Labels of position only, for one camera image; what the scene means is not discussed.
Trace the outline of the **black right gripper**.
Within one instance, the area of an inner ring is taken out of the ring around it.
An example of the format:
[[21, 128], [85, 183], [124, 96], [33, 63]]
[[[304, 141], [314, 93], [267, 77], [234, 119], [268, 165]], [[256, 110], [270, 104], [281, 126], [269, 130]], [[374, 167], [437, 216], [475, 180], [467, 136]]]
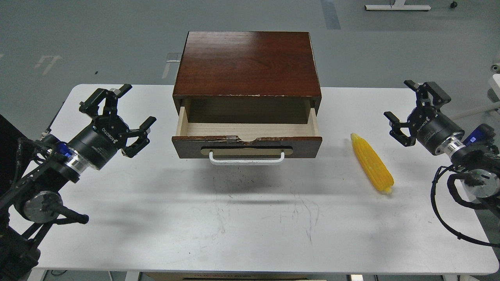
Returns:
[[[439, 146], [453, 135], [458, 139], [464, 136], [464, 130], [450, 118], [442, 114], [441, 107], [451, 102], [451, 97], [436, 83], [418, 84], [404, 80], [404, 84], [416, 93], [416, 108], [408, 116], [408, 122], [402, 123], [392, 112], [384, 112], [389, 120], [389, 135], [403, 146], [414, 146], [416, 140], [432, 155], [440, 155]], [[410, 136], [402, 132], [409, 128]]]

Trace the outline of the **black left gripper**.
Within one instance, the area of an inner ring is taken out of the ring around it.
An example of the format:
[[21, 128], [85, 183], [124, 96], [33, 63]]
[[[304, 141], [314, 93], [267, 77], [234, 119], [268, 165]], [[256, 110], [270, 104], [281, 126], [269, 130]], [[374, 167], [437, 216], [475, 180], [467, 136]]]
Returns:
[[[138, 129], [130, 129], [117, 114], [118, 100], [131, 89], [130, 84], [119, 89], [98, 88], [86, 101], [80, 102], [79, 111], [93, 121], [70, 140], [68, 146], [96, 170], [109, 162], [119, 149], [127, 158], [133, 158], [150, 143], [148, 134], [156, 117], [148, 117]], [[136, 140], [127, 146], [130, 138]]]

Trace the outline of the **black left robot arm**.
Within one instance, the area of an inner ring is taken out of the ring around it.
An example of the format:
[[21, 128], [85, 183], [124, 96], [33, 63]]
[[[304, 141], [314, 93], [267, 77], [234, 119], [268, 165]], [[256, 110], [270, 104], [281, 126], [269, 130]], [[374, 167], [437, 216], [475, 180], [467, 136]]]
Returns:
[[39, 245], [53, 225], [86, 224], [88, 215], [64, 206], [60, 190], [89, 167], [100, 170], [118, 151], [133, 158], [149, 144], [155, 117], [131, 129], [118, 115], [118, 100], [132, 89], [98, 88], [80, 103], [91, 122], [69, 142], [49, 131], [20, 138], [10, 187], [1, 195], [1, 280], [18, 281], [39, 263]]

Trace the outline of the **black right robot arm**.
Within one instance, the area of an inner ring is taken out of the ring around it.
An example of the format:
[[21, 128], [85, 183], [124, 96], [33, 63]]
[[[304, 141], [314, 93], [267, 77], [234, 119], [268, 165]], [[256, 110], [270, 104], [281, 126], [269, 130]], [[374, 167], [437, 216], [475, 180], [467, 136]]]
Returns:
[[416, 107], [405, 123], [392, 112], [384, 112], [390, 135], [403, 146], [419, 142], [432, 155], [445, 154], [454, 168], [449, 177], [450, 194], [461, 206], [489, 210], [499, 216], [499, 156], [491, 144], [462, 142], [464, 130], [441, 112], [450, 96], [435, 82], [418, 84], [405, 80], [416, 94]]

